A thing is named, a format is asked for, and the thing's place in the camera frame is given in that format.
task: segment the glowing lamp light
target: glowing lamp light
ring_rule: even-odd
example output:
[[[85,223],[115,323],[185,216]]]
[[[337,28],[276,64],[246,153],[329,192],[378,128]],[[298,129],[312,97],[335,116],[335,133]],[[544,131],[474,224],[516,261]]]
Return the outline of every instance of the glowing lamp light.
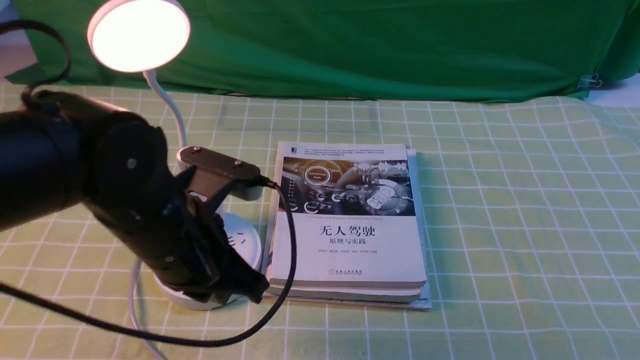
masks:
[[[176,0],[110,0],[92,17],[87,40],[104,66],[141,72],[174,59],[190,32],[189,17]]]

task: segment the grid pattern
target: grid pattern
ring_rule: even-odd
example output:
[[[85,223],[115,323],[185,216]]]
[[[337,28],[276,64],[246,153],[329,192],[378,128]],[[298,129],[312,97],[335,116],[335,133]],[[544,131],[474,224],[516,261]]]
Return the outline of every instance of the grid pattern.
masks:
[[[149,91],[65,88],[177,133]],[[20,88],[0,85],[0,108]],[[170,359],[637,359],[640,353],[640,108],[549,97],[522,104],[246,99],[173,94],[189,141],[273,175],[279,140],[416,149],[433,310],[288,303],[223,349],[161,346]],[[266,232],[268,193],[227,209]],[[0,233],[0,274],[131,326],[133,257],[77,206]],[[271,305],[206,314],[171,306],[143,271],[149,329],[222,338]],[[150,359],[138,340],[0,297],[0,358]]]

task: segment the book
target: book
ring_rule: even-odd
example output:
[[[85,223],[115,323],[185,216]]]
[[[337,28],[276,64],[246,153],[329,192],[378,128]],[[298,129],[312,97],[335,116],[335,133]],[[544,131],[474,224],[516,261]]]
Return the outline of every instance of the book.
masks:
[[[271,285],[269,293],[279,295],[283,286]],[[289,296],[310,297],[314,299],[335,299],[351,301],[384,301],[384,302],[412,302],[420,298],[420,288],[385,289],[385,288],[332,288],[292,286]]]
[[[409,174],[410,174],[410,179],[411,179],[411,186],[412,186],[412,193],[413,193],[413,203],[414,203],[414,208],[416,210],[416,218],[417,218],[417,223],[418,223],[418,229],[419,229],[419,233],[420,233],[420,248],[421,248],[421,253],[422,253],[422,257],[423,257],[423,262],[424,262],[424,270],[425,272],[427,272],[428,266],[427,266],[427,257],[426,257],[426,220],[425,220],[425,216],[424,216],[424,208],[422,206],[422,197],[420,196],[420,189],[419,189],[419,182],[417,179],[417,156],[416,156],[416,152],[415,150],[407,150],[407,158],[408,158],[408,168],[409,168]],[[273,228],[273,217],[270,218],[269,221],[269,226],[270,228]],[[262,261],[262,273],[265,274],[266,273],[266,267],[267,267],[267,258],[269,257],[269,249],[271,248],[271,240],[272,240],[272,234],[273,231],[268,231],[267,237],[266,237],[266,244],[264,247],[264,252],[263,252],[263,261]],[[282,289],[281,286],[279,285],[272,285],[272,288],[280,288]],[[372,298],[369,300],[354,300],[354,299],[349,299],[349,295],[347,295],[346,297],[344,297],[344,299],[336,299],[337,296],[335,296],[335,294],[333,293],[329,293],[329,294],[325,294],[325,293],[300,293],[298,291],[294,291],[297,287],[293,287],[292,290],[289,292],[289,296],[287,297],[287,299],[289,300],[293,300],[293,301],[298,301],[298,302],[315,302],[315,303],[324,303],[324,304],[340,304],[340,305],[347,305],[347,306],[365,306],[365,307],[385,307],[385,308],[391,308],[391,309],[411,309],[411,310],[420,310],[420,311],[428,311],[429,309],[431,309],[432,307],[432,301],[431,301],[431,288],[429,285],[429,278],[427,278],[427,282],[425,282],[424,285],[422,285],[422,287],[420,288],[420,295],[418,297],[418,299],[412,301],[412,302],[389,302],[388,300],[393,300],[393,299],[387,299],[387,298]],[[358,291],[361,289],[357,289],[357,288],[353,288],[353,289],[347,289],[347,288],[341,288],[341,291]],[[376,291],[378,293],[381,293],[383,291],[388,292],[391,290],[388,289],[376,289]],[[264,298],[268,299],[268,300],[275,300],[278,295],[280,294],[279,291],[271,291],[271,292],[267,292],[264,294]]]
[[[275,179],[294,213],[298,239],[296,293],[305,287],[399,289],[406,297],[413,289],[419,297],[427,277],[407,161],[403,145],[278,143]],[[291,253],[286,214],[275,195],[268,234],[263,263],[277,291]]]

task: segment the green backdrop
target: green backdrop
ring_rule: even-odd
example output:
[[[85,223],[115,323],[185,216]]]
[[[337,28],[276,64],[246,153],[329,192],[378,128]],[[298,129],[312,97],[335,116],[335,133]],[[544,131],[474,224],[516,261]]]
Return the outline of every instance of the green backdrop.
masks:
[[[97,63],[86,28],[102,0],[14,0],[22,19],[56,28],[75,85],[146,87]],[[582,76],[640,68],[640,0],[182,0],[192,33],[158,71],[172,90],[269,97],[520,101],[584,96]],[[38,65],[63,55],[29,32]]]

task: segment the white lamp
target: white lamp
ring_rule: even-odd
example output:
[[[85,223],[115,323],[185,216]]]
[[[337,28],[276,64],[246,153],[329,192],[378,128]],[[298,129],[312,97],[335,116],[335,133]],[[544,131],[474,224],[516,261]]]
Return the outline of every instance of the white lamp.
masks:
[[[104,66],[140,72],[173,60],[190,32],[189,17],[176,0],[111,0],[91,19],[87,40]]]
[[[101,64],[120,72],[143,72],[151,89],[165,101],[175,116],[180,149],[187,146],[184,120],[171,97],[158,84],[156,68],[173,60],[183,50],[190,32],[189,17],[176,0],[109,0],[92,17],[87,31],[91,51]],[[180,158],[178,163],[184,168]],[[217,212],[223,216],[231,246],[258,270],[262,243],[257,231],[247,220],[233,214],[225,215],[222,207]],[[129,294],[129,311],[136,327],[139,324],[135,317],[133,289],[138,280],[140,263],[137,259]],[[218,306],[212,302],[201,304],[157,282],[176,305],[198,310]],[[151,343],[145,341],[145,344],[158,359],[163,358]]]

